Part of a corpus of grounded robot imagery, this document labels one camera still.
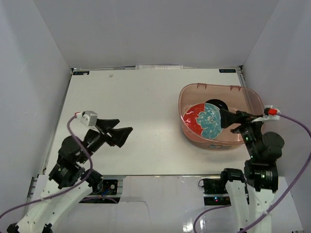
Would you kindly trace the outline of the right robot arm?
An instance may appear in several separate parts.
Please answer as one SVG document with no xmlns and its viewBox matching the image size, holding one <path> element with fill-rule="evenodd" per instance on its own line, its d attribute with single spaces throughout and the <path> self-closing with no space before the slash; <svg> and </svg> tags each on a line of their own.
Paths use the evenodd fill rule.
<svg viewBox="0 0 311 233">
<path fill-rule="evenodd" d="M 282 156 L 285 142 L 275 132 L 262 133 L 262 126 L 266 121 L 279 120 L 279 110 L 265 108 L 262 115 L 256 116 L 221 109 L 220 116 L 223 129 L 237 124 L 231 132 L 241 135 L 250 158 L 245 161 L 244 170 L 224 169 L 219 187 L 229 194 L 241 233 L 270 233 L 270 211 L 278 191 L 276 161 Z"/>
</svg>

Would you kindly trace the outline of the red and teal floral plate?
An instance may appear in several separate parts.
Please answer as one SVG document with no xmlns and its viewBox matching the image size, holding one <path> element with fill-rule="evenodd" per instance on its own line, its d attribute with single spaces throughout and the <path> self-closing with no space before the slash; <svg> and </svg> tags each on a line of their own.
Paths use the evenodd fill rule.
<svg viewBox="0 0 311 233">
<path fill-rule="evenodd" d="M 220 115 L 198 103 L 189 107 L 182 116 L 185 125 L 205 139 L 215 139 L 222 132 Z"/>
</svg>

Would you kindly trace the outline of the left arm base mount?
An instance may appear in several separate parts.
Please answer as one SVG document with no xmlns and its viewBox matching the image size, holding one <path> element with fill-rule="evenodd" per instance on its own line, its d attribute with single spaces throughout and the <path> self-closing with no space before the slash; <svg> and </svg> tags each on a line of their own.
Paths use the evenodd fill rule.
<svg viewBox="0 0 311 233">
<path fill-rule="evenodd" d="M 80 203 L 83 204 L 118 204 L 118 180 L 104 179 L 95 188 L 93 192 L 83 198 Z"/>
</svg>

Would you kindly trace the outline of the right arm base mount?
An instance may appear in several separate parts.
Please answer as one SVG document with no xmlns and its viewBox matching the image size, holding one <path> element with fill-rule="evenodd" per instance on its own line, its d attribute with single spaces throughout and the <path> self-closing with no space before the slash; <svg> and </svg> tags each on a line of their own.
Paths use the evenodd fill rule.
<svg viewBox="0 0 311 233">
<path fill-rule="evenodd" d="M 203 178 L 198 186 L 204 190 L 205 206 L 230 205 L 230 197 L 221 179 Z"/>
</svg>

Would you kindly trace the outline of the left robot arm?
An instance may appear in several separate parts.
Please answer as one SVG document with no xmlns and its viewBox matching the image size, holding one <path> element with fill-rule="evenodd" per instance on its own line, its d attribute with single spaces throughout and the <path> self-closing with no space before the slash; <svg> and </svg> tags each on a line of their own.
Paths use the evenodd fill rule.
<svg viewBox="0 0 311 233">
<path fill-rule="evenodd" d="M 8 226 L 9 233 L 53 233 L 64 215 L 90 194 L 102 190 L 104 179 L 94 170 L 91 156 L 103 145 L 122 147 L 132 127 L 116 128 L 118 119 L 97 119 L 87 124 L 88 131 L 80 140 L 72 131 L 58 151 L 58 159 L 48 175 L 40 198 L 8 210 L 31 206 L 17 223 Z"/>
</svg>

